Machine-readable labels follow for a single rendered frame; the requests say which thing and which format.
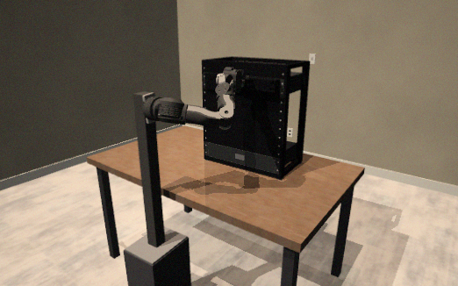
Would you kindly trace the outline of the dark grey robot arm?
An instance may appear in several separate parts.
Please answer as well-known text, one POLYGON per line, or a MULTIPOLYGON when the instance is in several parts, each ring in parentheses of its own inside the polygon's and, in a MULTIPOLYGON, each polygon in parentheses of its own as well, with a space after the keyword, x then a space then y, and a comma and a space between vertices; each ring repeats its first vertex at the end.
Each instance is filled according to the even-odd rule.
POLYGON ((236 108, 235 93, 232 88, 233 82, 232 75, 217 75, 216 84, 218 86, 215 92, 217 94, 218 111, 209 111, 196 105, 189 104, 188 106, 180 99, 164 97, 161 100, 161 97, 155 97, 154 93, 146 94, 142 98, 144 102, 143 113, 147 124, 152 124, 156 121, 179 125, 188 123, 227 130, 232 125, 236 108))

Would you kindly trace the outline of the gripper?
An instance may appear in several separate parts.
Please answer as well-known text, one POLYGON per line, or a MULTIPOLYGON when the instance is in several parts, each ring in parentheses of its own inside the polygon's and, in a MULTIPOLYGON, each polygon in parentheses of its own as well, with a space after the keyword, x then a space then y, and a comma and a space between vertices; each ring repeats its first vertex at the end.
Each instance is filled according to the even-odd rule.
POLYGON ((245 86, 244 82, 250 79, 250 76, 246 75, 244 70, 241 70, 241 71, 239 70, 238 72, 237 71, 238 70, 234 68, 228 68, 228 67, 225 67, 223 71, 224 74, 233 76, 233 80, 234 80, 233 82, 234 85, 232 86, 233 89, 243 88, 245 86))

